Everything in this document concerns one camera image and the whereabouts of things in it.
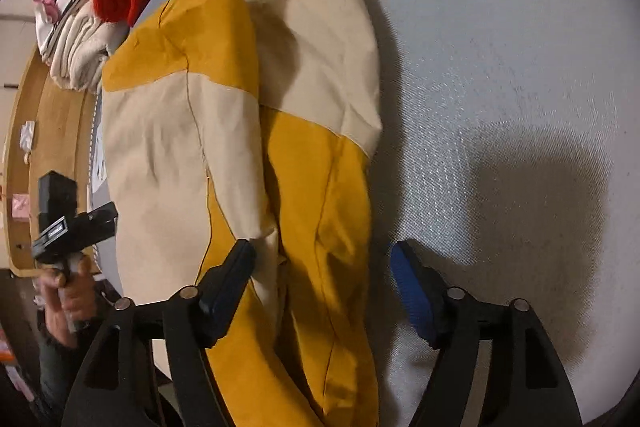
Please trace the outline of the left hand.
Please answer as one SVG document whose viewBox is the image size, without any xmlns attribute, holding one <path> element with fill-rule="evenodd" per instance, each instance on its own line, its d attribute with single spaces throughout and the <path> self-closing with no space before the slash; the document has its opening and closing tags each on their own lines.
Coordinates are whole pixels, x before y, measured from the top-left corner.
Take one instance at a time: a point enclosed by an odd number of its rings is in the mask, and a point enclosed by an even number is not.
<svg viewBox="0 0 640 427">
<path fill-rule="evenodd" d="M 96 288 L 91 273 L 91 261 L 82 257 L 77 272 L 67 280 L 56 270 L 47 269 L 39 277 L 44 299 L 44 324 L 48 333 L 63 347 L 78 347 L 78 323 L 86 324 L 98 316 Z"/>
</svg>

